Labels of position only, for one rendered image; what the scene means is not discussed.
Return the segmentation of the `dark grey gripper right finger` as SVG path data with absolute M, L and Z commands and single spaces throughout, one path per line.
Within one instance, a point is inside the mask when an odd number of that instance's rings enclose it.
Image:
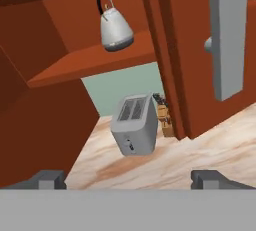
M 252 189 L 252 186 L 230 180 L 217 170 L 193 170 L 192 189 Z

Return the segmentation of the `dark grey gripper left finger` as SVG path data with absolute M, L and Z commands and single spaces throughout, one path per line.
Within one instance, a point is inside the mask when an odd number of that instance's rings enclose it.
M 30 179 L 7 186 L 7 189 L 66 189 L 65 173 L 62 170 L 41 170 Z

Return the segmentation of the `brown wooden cabinet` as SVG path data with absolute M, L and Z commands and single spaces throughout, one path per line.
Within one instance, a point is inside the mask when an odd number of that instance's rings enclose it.
M 0 188 L 70 172 L 99 114 L 83 78 L 155 61 L 143 0 L 113 0 L 135 42 L 106 51 L 96 0 L 0 0 Z

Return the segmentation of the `brown cabinet door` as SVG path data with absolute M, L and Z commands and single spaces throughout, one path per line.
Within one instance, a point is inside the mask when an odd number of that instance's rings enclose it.
M 256 0 L 247 5 L 244 90 L 214 97 L 208 0 L 143 0 L 174 135 L 191 139 L 256 103 Z

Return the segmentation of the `grey toaster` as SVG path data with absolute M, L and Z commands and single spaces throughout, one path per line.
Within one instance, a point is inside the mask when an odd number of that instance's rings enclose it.
M 112 116 L 110 128 L 124 156 L 151 154 L 155 150 L 158 128 L 153 94 L 124 97 Z

